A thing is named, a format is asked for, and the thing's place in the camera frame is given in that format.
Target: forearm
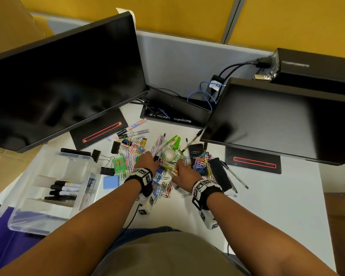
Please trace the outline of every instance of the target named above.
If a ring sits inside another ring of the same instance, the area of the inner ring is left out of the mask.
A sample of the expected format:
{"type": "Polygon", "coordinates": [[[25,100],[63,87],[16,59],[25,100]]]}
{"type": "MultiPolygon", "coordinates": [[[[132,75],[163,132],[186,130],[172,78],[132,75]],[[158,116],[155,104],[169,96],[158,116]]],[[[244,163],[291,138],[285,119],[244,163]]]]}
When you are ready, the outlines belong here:
{"type": "Polygon", "coordinates": [[[130,180],[71,218],[0,275],[90,275],[119,235],[141,190],[130,180]]]}
{"type": "Polygon", "coordinates": [[[210,195],[207,206],[252,274],[335,274],[299,242],[224,194],[210,195]]]}

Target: computer monitor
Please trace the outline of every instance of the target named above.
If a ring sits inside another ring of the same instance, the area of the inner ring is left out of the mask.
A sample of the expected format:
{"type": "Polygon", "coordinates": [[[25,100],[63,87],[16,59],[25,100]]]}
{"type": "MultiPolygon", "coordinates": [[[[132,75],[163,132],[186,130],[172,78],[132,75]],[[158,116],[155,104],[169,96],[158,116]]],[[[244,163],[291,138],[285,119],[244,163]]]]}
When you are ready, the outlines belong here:
{"type": "Polygon", "coordinates": [[[345,164],[345,95],[231,78],[200,140],[345,164]]]}
{"type": "Polygon", "coordinates": [[[0,54],[0,147],[24,152],[147,91],[125,12],[0,54]]]}

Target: hand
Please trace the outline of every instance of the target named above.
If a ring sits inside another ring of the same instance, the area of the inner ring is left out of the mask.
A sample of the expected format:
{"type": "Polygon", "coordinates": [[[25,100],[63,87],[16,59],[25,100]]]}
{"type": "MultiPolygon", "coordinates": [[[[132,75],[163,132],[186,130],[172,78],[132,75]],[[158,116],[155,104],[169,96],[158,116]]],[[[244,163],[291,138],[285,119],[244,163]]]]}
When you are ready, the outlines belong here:
{"type": "Polygon", "coordinates": [[[181,159],[176,163],[176,169],[179,171],[179,176],[173,176],[172,181],[183,190],[192,193],[194,183],[203,179],[202,176],[194,169],[184,165],[181,159]]]}
{"type": "Polygon", "coordinates": [[[148,168],[152,171],[152,175],[154,176],[159,166],[160,162],[154,162],[151,152],[147,151],[146,153],[139,156],[134,168],[148,168]]]}

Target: plastic storage box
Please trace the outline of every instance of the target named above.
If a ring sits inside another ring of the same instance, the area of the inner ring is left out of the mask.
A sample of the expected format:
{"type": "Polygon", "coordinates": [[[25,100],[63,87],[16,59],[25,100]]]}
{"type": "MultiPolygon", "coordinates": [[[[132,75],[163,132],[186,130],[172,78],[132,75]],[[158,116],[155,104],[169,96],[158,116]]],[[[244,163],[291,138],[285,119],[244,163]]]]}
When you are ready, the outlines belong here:
{"type": "Polygon", "coordinates": [[[9,229],[48,235],[93,203],[100,171],[101,164],[89,156],[62,153],[44,145],[1,205],[0,217],[13,206],[9,229]],[[82,184],[74,204],[44,200],[56,180],[82,184]]]}

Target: cardboard box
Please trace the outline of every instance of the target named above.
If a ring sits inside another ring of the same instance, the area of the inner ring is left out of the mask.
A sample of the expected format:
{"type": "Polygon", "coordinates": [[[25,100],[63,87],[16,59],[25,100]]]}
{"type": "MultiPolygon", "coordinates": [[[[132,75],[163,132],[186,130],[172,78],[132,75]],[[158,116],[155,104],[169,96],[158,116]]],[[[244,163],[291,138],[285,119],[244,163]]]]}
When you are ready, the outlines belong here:
{"type": "MultiPolygon", "coordinates": [[[[43,38],[44,32],[19,0],[0,0],[0,53],[43,38]]],[[[23,154],[0,148],[0,192],[27,168],[40,148],[23,154]]]]}

